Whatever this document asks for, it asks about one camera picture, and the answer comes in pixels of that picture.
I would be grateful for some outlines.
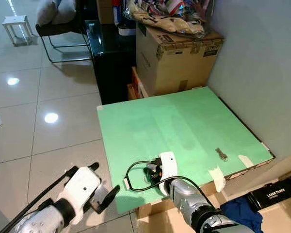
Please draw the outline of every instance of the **tape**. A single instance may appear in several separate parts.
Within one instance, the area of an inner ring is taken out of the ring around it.
[[[247,156],[245,156],[245,155],[238,155],[238,158],[242,161],[242,163],[246,167],[252,167],[252,166],[254,166],[254,164],[251,162],[251,160]]]
[[[217,168],[215,168],[214,170],[209,170],[208,172],[210,173],[214,181],[215,189],[217,190],[218,193],[220,193],[225,187],[226,183],[221,169],[219,168],[219,166],[217,166]]]
[[[103,109],[103,106],[102,105],[97,106],[97,111],[100,111],[102,109]]]
[[[267,145],[265,145],[263,142],[261,142],[261,144],[262,144],[262,146],[265,147],[265,149],[266,149],[267,151],[270,151],[270,149],[267,147]]]
[[[129,190],[129,184],[128,184],[128,180],[126,178],[124,178],[124,184],[125,184],[126,190]]]

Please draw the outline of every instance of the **cushion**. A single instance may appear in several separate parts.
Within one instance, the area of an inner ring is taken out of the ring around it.
[[[76,0],[61,0],[52,24],[68,23],[76,16]]]
[[[40,0],[37,8],[37,24],[39,26],[50,23],[56,15],[60,0]]]

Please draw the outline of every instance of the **cardboard box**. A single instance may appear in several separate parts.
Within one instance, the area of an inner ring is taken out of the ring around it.
[[[136,97],[136,93],[132,84],[127,84],[127,91],[128,91],[128,100],[138,99],[138,97]]]
[[[113,20],[113,8],[111,0],[96,0],[98,18],[101,24],[112,24]]]
[[[136,67],[132,67],[131,69],[132,69],[131,77],[132,83],[127,84],[128,100],[137,100],[149,97],[145,88],[143,87],[142,82],[138,77]]]
[[[135,90],[135,95],[138,97],[138,99],[149,97],[144,88],[144,85],[139,79],[136,67],[132,67],[131,69],[132,69],[132,86],[133,89]]]
[[[223,43],[217,32],[193,41],[141,23],[136,36],[137,71],[149,96],[206,86]]]

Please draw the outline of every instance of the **green board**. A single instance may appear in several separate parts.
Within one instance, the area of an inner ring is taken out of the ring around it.
[[[126,190],[123,178],[136,161],[151,161],[172,151],[178,175],[205,184],[212,181],[208,170],[217,166],[224,175],[246,169],[238,155],[247,156],[254,165],[273,158],[207,87],[103,105],[98,117],[112,184],[121,186],[115,198],[120,213],[163,197],[156,188]],[[216,148],[228,156],[226,162]],[[149,186],[143,166],[129,173],[133,187]]]

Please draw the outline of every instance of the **cable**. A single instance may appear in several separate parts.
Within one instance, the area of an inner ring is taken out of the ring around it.
[[[72,177],[73,174],[78,170],[76,166],[72,167],[68,170],[64,175],[58,178],[55,182],[53,182],[49,187],[47,187],[42,193],[40,193],[32,202],[30,202],[11,222],[8,223],[0,233],[9,232],[23,217],[24,215],[33,207],[47,192],[49,192],[53,187],[55,187],[60,181],[62,181],[65,177]]]
[[[157,182],[157,183],[155,183],[155,184],[153,184],[153,185],[150,185],[150,186],[148,186],[148,187],[146,187],[146,188],[133,188],[132,186],[131,186],[131,183],[130,183],[130,180],[129,180],[129,177],[128,177],[128,173],[129,173],[129,171],[130,171],[130,169],[133,167],[133,166],[135,166],[136,164],[156,164],[156,165],[158,165],[158,162],[159,160],[155,160],[155,161],[138,161],[138,162],[135,162],[135,163],[133,163],[128,169],[127,169],[127,171],[126,171],[126,175],[125,175],[125,177],[124,177],[124,179],[127,179],[127,181],[128,181],[128,185],[129,185],[129,189],[131,190],[131,191],[134,191],[134,192],[143,192],[143,191],[146,191],[146,190],[149,190],[149,189],[151,189],[151,188],[154,188],[155,186],[157,186],[157,185],[159,185],[159,184],[161,184],[161,183],[163,183],[163,182],[165,182],[165,181],[168,181],[168,180],[174,180],[174,179],[183,179],[183,180],[187,180],[187,181],[189,181],[191,184],[193,184],[194,185],[194,187],[195,188],[197,188],[197,190],[200,192],[200,194],[206,199],[206,201],[213,207],[213,208],[215,208],[214,206],[213,206],[213,204],[209,201],[209,199],[207,198],[207,196],[204,194],[204,192],[201,190],[201,188],[194,182],[194,181],[192,181],[191,179],[189,179],[189,178],[187,178],[187,177],[185,177],[185,176],[171,176],[171,177],[168,177],[168,178],[166,178],[166,179],[163,179],[163,180],[161,180],[161,181],[159,181],[159,182]]]

